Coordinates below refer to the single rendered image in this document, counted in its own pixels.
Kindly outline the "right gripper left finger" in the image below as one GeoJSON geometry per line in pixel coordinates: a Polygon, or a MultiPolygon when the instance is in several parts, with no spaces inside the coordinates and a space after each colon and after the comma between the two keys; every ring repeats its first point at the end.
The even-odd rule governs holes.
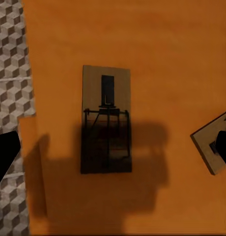
{"type": "Polygon", "coordinates": [[[16,131],[0,135],[0,182],[16,158],[21,143],[16,131]]]}

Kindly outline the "mousetrap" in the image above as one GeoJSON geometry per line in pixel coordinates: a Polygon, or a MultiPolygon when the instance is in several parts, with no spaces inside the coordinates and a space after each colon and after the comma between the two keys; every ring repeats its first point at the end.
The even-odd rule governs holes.
{"type": "Polygon", "coordinates": [[[215,148],[219,131],[226,131],[226,112],[190,135],[212,175],[226,168],[226,163],[215,148]]]}
{"type": "Polygon", "coordinates": [[[130,69],[84,65],[81,174],[132,169],[130,69]]]}

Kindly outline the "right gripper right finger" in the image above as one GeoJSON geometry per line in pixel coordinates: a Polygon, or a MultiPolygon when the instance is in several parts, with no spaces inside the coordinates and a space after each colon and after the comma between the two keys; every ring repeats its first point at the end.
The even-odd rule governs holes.
{"type": "Polygon", "coordinates": [[[226,131],[219,131],[215,148],[226,163],[226,131]]]}

